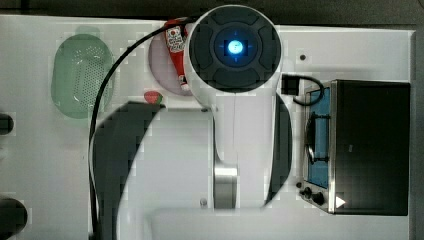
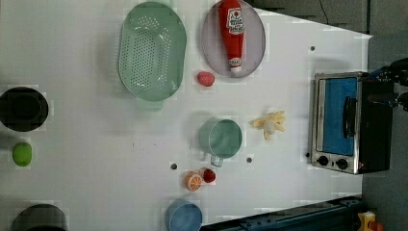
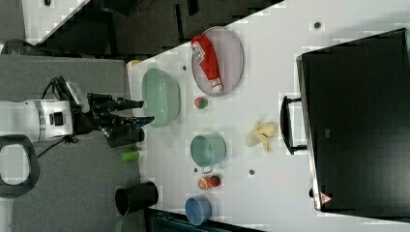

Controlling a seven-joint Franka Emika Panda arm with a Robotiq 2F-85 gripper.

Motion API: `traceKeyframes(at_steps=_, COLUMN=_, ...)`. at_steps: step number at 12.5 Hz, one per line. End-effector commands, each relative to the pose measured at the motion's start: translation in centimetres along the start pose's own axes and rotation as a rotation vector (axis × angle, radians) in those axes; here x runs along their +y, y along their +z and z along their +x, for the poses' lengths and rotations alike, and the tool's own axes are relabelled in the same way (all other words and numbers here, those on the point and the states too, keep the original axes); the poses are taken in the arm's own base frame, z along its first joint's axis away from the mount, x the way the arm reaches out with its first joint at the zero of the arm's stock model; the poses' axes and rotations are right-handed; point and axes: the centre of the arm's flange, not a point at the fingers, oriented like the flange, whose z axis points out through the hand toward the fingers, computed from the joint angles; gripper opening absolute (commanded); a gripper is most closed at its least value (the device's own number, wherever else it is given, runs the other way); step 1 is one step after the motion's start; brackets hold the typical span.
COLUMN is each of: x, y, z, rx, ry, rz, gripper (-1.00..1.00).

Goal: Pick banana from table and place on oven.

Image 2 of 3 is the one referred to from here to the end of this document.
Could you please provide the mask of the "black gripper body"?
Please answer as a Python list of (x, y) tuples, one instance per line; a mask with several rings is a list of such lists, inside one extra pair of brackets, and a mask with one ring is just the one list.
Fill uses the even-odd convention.
[[(399, 84), (403, 87), (407, 87), (408, 59), (404, 58), (375, 70), (369, 75), (369, 79), (374, 82)], [(408, 94), (406, 92), (371, 94), (368, 97), (368, 101), (391, 108), (401, 106), (405, 112), (408, 111)]]

